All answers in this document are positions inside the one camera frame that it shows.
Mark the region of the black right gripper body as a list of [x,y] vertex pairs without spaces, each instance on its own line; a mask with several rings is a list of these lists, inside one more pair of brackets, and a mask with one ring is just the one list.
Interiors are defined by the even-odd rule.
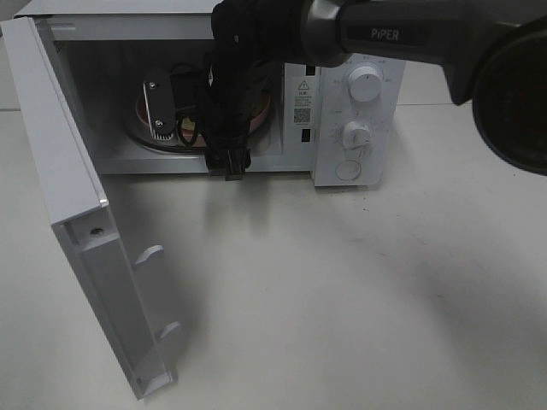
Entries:
[[204,137],[246,137],[274,62],[252,47],[216,42],[197,88],[196,126]]

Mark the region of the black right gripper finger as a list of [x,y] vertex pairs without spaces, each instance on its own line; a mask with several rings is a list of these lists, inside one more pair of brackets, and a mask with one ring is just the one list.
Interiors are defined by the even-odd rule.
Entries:
[[209,174],[226,181],[240,180],[251,164],[249,132],[204,133],[207,145],[204,158]]

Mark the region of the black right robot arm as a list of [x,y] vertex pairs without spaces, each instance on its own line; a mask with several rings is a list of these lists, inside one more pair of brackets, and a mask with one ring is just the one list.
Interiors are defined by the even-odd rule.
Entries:
[[337,67],[353,54],[440,66],[455,105],[502,160],[546,172],[543,1],[223,1],[197,94],[210,172],[250,166],[251,111],[275,66]]

